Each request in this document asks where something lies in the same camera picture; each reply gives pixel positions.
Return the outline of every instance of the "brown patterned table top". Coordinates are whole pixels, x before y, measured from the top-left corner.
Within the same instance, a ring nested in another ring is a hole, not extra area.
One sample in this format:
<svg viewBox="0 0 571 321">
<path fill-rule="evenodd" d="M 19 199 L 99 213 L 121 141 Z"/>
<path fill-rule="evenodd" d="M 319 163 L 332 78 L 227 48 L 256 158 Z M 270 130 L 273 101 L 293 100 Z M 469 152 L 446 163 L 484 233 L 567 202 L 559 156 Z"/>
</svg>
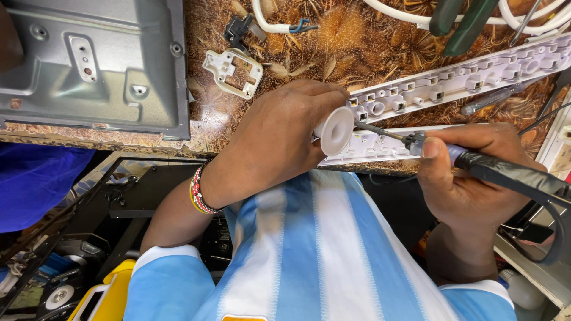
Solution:
<svg viewBox="0 0 571 321">
<path fill-rule="evenodd" d="M 436 1 L 393 0 L 383 2 L 399 10 L 431 15 Z M 532 0 L 508 1 L 515 15 L 525 14 Z M 544 1 L 540 7 L 550 3 Z M 233 15 L 252 12 L 250 0 L 184 0 L 188 54 L 188 88 L 196 99 L 190 104 L 191 140 L 163 141 L 160 135 L 92 129 L 7 123 L 0 141 L 78 146 L 140 153 L 199 157 L 220 151 L 232 137 L 236 125 L 253 100 L 225 93 L 212 74 L 202 68 L 207 50 L 218 53 L 228 47 L 224 27 Z M 415 24 L 402 22 L 369 7 L 361 0 L 261 0 L 269 23 L 295 24 L 309 18 L 318 30 L 304 34 L 268 34 L 259 43 L 251 33 L 243 38 L 252 57 L 271 62 L 254 99 L 289 81 L 311 78 L 357 90 L 397 78 L 461 62 L 508 48 L 514 31 L 508 26 L 487 25 L 472 48 L 460 57 L 442 57 L 448 37 L 435 38 Z M 530 25 L 541 24 L 533 21 Z M 243 77 L 228 80 L 235 85 Z M 378 122 L 385 128 L 458 124 L 468 122 L 510 122 L 523 129 L 535 120 L 552 89 L 553 76 L 544 78 L 519 94 L 471 116 L 460 114 L 460 106 L 476 97 L 415 111 Z M 567 93 L 560 93 L 559 106 Z M 530 155 L 539 151 L 553 117 L 523 136 Z M 370 162 L 332 166 L 337 170 L 408 175 L 416 171 L 415 160 Z"/>
</svg>

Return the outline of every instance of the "blue and white striped shirt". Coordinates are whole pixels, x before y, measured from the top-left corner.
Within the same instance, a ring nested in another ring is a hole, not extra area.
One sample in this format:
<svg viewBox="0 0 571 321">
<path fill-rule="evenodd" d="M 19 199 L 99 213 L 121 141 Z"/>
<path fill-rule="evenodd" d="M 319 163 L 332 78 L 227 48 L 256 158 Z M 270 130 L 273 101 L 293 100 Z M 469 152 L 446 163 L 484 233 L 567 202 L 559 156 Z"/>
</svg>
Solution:
<svg viewBox="0 0 571 321">
<path fill-rule="evenodd" d="M 231 217 L 234 256 L 216 287 L 194 247 L 154 247 L 124 320 L 516 320 L 497 282 L 438 288 L 349 173 L 312 170 Z"/>
</svg>

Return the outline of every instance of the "person's left hand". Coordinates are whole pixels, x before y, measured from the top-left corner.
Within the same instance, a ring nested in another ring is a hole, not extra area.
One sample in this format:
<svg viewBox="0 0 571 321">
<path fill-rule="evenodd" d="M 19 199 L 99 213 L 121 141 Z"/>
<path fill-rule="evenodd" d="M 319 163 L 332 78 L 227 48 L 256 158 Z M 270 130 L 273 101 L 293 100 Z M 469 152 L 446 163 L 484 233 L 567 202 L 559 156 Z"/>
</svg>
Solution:
<svg viewBox="0 0 571 321">
<path fill-rule="evenodd" d="M 348 98 L 338 85 L 300 79 L 256 99 L 204 168 L 204 201 L 223 207 L 315 168 L 325 154 L 311 143 L 313 130 Z"/>
</svg>

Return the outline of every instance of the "gray metal panel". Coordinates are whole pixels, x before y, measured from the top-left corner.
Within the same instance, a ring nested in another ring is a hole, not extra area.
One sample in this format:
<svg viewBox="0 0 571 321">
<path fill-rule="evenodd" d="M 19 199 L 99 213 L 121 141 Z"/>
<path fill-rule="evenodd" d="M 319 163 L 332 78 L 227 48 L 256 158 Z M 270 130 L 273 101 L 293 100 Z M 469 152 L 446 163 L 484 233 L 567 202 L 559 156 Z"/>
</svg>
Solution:
<svg viewBox="0 0 571 321">
<path fill-rule="evenodd" d="M 0 74 L 0 126 L 9 121 L 190 138 L 182 0 L 2 3 L 26 62 Z"/>
</svg>

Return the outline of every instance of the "beaded bracelet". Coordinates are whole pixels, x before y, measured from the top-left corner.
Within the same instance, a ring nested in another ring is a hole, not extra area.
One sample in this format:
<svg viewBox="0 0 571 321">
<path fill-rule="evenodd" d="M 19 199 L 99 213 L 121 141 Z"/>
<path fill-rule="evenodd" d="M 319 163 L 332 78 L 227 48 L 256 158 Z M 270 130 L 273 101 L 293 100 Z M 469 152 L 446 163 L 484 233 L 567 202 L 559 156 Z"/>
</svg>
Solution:
<svg viewBox="0 0 571 321">
<path fill-rule="evenodd" d="M 208 205 L 206 205 L 206 203 L 204 202 L 204 199 L 202 198 L 202 194 L 200 193 L 200 175 L 202 174 L 202 170 L 204 169 L 204 167 L 210 163 L 210 161 L 207 161 L 206 163 L 202 164 L 194 173 L 194 176 L 192 177 L 191 183 L 190 183 L 190 200 L 192 202 L 192 204 L 194 205 L 194 207 L 196 207 L 197 210 L 201 211 L 202 213 L 205 214 L 216 214 L 218 212 L 223 211 L 226 206 L 222 207 L 222 208 L 212 208 Z"/>
</svg>

